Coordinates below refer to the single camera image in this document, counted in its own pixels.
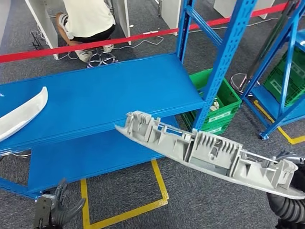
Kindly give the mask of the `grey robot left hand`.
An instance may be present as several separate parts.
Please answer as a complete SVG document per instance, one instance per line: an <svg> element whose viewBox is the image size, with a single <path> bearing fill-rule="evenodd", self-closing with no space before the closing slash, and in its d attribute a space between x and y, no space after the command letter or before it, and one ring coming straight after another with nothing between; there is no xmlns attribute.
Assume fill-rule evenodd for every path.
<svg viewBox="0 0 305 229"><path fill-rule="evenodd" d="M87 199L81 198L72 209L64 209L63 201L67 194L67 183L66 179L61 180L55 190L56 204L51 211L51 222L53 225L63 228L78 213L81 212L85 205Z"/></svg>

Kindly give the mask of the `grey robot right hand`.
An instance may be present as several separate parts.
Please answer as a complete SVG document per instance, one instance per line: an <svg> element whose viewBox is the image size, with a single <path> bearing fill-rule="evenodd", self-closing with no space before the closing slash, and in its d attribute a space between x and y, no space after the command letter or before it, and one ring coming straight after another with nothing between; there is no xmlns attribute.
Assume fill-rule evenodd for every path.
<svg viewBox="0 0 305 229"><path fill-rule="evenodd" d="M292 152L285 152L282 151L277 156L276 156L276 161L286 159L288 161L291 161L296 164L298 169L294 172L291 184L296 188L301 190L303 192L305 191L305 157L304 156L298 156L297 154Z"/></svg>

